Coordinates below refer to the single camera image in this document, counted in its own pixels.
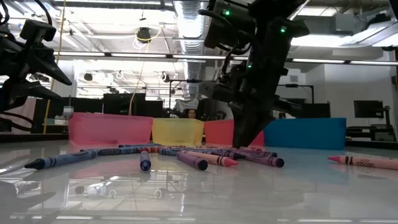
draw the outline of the green led light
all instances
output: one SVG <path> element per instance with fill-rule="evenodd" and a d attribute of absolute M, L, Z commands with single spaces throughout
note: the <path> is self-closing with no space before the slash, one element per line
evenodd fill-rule
<path fill-rule="evenodd" d="M 282 26 L 282 28 L 280 28 L 280 32 L 284 34 L 286 33 L 286 29 L 286 26 Z"/>

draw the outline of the blue plastic bin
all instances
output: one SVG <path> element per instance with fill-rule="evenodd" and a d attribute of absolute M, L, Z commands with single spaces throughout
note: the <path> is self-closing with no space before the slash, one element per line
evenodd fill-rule
<path fill-rule="evenodd" d="M 278 119 L 264 129 L 266 146 L 344 150 L 346 118 Z"/>

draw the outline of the red plastic bin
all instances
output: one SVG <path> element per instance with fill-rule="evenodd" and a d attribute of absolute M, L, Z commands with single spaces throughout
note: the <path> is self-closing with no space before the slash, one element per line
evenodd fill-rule
<path fill-rule="evenodd" d="M 234 120 L 205 121 L 206 143 L 232 145 Z M 251 143 L 252 146 L 264 146 L 264 131 Z"/>
<path fill-rule="evenodd" d="M 69 140 L 76 144 L 141 144 L 150 141 L 153 118 L 73 113 Z"/>

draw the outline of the crayon tip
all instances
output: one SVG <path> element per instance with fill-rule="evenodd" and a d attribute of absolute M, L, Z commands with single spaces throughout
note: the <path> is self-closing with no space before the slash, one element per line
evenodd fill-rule
<path fill-rule="evenodd" d="M 44 163 L 42 159 L 36 159 L 33 162 L 26 164 L 25 169 L 43 169 Z"/>
<path fill-rule="evenodd" d="M 283 167 L 285 165 L 285 161 L 283 159 L 281 159 L 281 158 L 278 158 L 275 161 L 275 165 L 276 165 L 276 167 L 281 168 L 281 167 Z"/>
<path fill-rule="evenodd" d="M 235 160 L 232 159 L 226 159 L 225 160 L 225 166 L 229 167 L 229 166 L 237 166 L 239 163 Z"/>
<path fill-rule="evenodd" d="M 340 162 L 340 156 L 329 156 L 328 160 Z"/>
<path fill-rule="evenodd" d="M 141 169 L 143 171 L 147 171 L 150 169 L 150 162 L 149 161 L 142 161 L 141 162 Z"/>
<path fill-rule="evenodd" d="M 208 164 L 207 164 L 207 161 L 205 161 L 205 160 L 200 161 L 198 164 L 198 168 L 200 170 L 206 170 L 207 166 L 208 166 Z"/>

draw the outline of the yellow plastic bin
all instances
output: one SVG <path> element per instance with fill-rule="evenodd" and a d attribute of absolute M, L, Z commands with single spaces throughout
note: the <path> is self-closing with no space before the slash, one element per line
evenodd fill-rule
<path fill-rule="evenodd" d="M 201 145 L 203 122 L 190 118 L 154 118 L 152 140 L 165 146 Z"/>

